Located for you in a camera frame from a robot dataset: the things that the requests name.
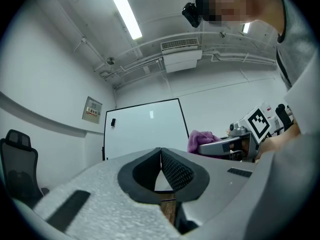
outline towel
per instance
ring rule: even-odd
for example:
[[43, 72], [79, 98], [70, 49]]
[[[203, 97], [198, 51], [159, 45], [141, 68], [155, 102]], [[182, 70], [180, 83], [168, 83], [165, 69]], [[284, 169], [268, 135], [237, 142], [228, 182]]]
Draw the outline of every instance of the towel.
[[199, 145], [217, 141], [221, 141], [221, 139], [217, 136], [214, 136], [211, 131], [200, 132], [197, 130], [193, 130], [189, 136], [187, 151], [189, 153], [198, 154], [197, 149]]

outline ceiling vent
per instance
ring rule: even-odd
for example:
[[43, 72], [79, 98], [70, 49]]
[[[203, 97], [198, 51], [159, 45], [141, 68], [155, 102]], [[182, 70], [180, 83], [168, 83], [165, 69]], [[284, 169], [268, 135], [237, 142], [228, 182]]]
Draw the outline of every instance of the ceiling vent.
[[179, 39], [161, 43], [161, 51], [165, 70], [168, 73], [192, 69], [202, 58], [202, 50], [198, 49], [196, 38]]
[[168, 42], [162, 42], [161, 51], [163, 55], [197, 50], [199, 46], [198, 39], [196, 38], [187, 38], [187, 39], [179, 39]]

